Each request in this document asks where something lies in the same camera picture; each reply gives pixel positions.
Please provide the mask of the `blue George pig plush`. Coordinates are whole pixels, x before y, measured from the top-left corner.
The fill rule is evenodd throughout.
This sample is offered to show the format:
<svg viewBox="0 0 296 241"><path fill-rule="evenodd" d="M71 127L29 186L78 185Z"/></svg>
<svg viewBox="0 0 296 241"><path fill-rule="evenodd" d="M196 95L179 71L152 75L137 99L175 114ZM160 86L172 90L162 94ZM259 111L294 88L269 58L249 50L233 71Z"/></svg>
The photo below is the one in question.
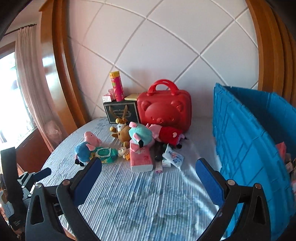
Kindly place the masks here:
<svg viewBox="0 0 296 241"><path fill-rule="evenodd" d="M91 160L91 154L95 151L97 147L100 147L102 140L100 140L92 132L84 133L84 141L78 144L74 148L75 152L75 164L84 166L84 163L87 163Z"/></svg>

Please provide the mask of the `green yellow wet wipes pack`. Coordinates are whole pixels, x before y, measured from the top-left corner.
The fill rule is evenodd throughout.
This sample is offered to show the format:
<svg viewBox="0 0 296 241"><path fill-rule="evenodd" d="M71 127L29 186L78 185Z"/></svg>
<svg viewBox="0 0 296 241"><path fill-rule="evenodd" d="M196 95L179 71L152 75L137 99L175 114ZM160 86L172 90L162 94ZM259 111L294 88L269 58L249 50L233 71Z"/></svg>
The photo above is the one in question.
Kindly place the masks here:
<svg viewBox="0 0 296 241"><path fill-rule="evenodd" d="M102 163L113 163L118 158L117 149L106 148L106 147L96 147L91 153L91 158L97 157Z"/></svg>

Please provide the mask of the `small white yellow plush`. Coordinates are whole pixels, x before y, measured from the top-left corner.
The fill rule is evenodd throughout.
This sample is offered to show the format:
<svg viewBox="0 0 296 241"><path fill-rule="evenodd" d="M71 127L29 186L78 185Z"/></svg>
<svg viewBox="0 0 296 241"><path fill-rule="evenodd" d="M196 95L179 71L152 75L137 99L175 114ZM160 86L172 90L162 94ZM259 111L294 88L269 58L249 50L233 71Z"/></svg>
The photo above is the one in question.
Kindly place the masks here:
<svg viewBox="0 0 296 241"><path fill-rule="evenodd" d="M127 161L130 160L130 149L127 147L121 147L118 149L118 156L126 159Z"/></svg>

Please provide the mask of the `pink tissue pack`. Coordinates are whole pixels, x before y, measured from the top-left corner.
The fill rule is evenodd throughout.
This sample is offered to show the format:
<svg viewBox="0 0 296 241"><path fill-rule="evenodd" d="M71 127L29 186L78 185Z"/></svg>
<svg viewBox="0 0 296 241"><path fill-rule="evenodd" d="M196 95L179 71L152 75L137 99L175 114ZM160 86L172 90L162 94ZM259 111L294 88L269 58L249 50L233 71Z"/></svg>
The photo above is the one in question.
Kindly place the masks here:
<svg viewBox="0 0 296 241"><path fill-rule="evenodd" d="M142 148L130 141L130 168L134 173L149 172L153 169L149 146Z"/></svg>

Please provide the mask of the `brown bear plush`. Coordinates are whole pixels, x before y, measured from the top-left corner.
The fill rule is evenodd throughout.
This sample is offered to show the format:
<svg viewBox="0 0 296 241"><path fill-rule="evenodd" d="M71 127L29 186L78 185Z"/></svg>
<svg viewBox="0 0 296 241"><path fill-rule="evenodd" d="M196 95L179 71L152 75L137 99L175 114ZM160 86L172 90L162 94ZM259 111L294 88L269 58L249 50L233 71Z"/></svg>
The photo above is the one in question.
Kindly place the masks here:
<svg viewBox="0 0 296 241"><path fill-rule="evenodd" d="M117 126L111 126L109 129L111 131L112 137L117 138L122 143L123 147L129 148L131 137L129 134L130 127L127 124L127 119L117 118L115 123Z"/></svg>

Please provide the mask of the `small white green box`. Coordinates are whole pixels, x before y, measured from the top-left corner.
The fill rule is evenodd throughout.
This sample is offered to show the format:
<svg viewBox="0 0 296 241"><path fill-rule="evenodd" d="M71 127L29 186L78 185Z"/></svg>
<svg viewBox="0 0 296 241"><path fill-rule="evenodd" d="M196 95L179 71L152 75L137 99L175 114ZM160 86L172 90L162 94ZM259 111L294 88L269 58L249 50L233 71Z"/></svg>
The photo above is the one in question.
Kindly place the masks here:
<svg viewBox="0 0 296 241"><path fill-rule="evenodd" d="M171 163L168 160L162 161L163 168L171 168Z"/></svg>

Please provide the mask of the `white blue alcohol wipes pack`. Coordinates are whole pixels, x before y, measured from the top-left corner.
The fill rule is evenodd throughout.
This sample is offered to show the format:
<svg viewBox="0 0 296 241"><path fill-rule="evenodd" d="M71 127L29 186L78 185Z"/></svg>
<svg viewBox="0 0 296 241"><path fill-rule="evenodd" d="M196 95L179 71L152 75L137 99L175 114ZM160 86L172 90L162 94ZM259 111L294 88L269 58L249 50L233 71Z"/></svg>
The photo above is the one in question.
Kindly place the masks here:
<svg viewBox="0 0 296 241"><path fill-rule="evenodd" d="M162 154L163 158L175 166L177 169L181 170L181 166L184 162L184 156L176 152L169 144L166 146L166 150Z"/></svg>

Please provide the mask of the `pink white slim box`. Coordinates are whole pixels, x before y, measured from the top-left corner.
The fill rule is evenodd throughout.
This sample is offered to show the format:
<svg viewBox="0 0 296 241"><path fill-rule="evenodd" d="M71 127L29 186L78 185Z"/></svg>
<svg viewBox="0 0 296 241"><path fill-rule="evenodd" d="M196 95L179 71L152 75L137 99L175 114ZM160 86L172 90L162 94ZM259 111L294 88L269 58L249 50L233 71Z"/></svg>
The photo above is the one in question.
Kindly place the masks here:
<svg viewBox="0 0 296 241"><path fill-rule="evenodd" d="M156 171L156 173L162 173L163 172L162 161L156 161L155 171Z"/></svg>

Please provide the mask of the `teal Daddy pig plush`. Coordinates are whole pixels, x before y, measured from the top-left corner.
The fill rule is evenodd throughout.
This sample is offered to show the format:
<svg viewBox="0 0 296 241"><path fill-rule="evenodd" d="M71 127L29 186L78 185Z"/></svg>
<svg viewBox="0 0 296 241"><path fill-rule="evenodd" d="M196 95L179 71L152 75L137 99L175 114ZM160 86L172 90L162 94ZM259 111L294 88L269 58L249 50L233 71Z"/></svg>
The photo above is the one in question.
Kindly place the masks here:
<svg viewBox="0 0 296 241"><path fill-rule="evenodd" d="M152 136L152 131L148 129L146 126L130 122L129 123L129 136L130 140L130 148L134 151L143 148L143 147L151 147L154 144L154 138Z"/></svg>

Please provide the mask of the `red Peppa pig plush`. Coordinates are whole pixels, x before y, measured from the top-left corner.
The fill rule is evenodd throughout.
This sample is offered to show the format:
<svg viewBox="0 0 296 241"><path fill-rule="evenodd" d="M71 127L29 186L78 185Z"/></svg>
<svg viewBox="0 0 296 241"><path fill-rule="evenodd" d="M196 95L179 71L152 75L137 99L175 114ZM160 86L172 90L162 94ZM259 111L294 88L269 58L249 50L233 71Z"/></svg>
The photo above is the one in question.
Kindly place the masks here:
<svg viewBox="0 0 296 241"><path fill-rule="evenodd" d="M156 124L146 124L146 127L152 132L152 137L161 143L180 149L182 147L181 139L186 139L182 130L171 126L161 126Z"/></svg>

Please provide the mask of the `black cylindrical tube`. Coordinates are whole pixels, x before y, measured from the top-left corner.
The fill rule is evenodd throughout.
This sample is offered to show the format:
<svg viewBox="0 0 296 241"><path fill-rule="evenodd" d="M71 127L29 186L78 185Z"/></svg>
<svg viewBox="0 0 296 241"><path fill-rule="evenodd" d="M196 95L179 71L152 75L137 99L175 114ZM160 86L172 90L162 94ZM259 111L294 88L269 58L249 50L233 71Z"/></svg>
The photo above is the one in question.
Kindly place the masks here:
<svg viewBox="0 0 296 241"><path fill-rule="evenodd" d="M154 160L161 162L163 160L163 153L166 150L166 144L162 142L155 142L154 144Z"/></svg>

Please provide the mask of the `blue plastic storage crate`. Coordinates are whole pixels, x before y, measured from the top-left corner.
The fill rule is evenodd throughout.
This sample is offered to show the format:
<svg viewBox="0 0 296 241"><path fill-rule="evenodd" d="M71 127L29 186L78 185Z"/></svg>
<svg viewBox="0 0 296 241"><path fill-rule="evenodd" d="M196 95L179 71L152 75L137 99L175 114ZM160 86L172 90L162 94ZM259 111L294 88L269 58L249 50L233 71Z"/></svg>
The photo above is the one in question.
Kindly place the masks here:
<svg viewBox="0 0 296 241"><path fill-rule="evenodd" d="M277 144L295 157L295 108L276 93L216 84L213 136L221 174L239 185L263 186L278 239L295 214L290 176Z"/></svg>

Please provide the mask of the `pink curtain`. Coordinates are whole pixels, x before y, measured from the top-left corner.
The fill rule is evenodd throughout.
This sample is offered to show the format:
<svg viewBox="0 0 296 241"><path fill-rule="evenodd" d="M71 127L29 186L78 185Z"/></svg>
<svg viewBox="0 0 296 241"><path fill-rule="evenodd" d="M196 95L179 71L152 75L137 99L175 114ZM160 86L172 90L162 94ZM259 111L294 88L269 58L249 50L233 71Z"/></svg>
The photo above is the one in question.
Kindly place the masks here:
<svg viewBox="0 0 296 241"><path fill-rule="evenodd" d="M37 26L17 31L15 54L18 85L46 146L52 152L67 137L54 108L40 54Z"/></svg>

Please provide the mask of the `yellow notepad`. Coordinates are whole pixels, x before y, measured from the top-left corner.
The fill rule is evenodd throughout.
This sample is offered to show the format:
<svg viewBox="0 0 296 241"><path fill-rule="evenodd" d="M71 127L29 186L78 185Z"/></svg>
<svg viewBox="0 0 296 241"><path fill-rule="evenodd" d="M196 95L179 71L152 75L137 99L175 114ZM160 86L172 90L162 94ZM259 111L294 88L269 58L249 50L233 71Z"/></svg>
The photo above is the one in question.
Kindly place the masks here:
<svg viewBox="0 0 296 241"><path fill-rule="evenodd" d="M126 96L125 100L126 101L137 101L139 95L140 95L140 93L132 93L132 94Z"/></svg>

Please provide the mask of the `pink yellow chips can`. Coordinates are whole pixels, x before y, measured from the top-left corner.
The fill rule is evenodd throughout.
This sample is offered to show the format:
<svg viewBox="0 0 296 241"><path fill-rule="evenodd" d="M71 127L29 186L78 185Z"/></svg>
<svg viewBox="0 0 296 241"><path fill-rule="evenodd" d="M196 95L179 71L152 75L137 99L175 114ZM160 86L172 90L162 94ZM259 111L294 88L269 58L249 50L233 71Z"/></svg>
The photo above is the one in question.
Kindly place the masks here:
<svg viewBox="0 0 296 241"><path fill-rule="evenodd" d="M114 71L109 73L113 91L115 94L115 99L117 102L123 101L125 99L123 86L121 82L121 76L119 71Z"/></svg>

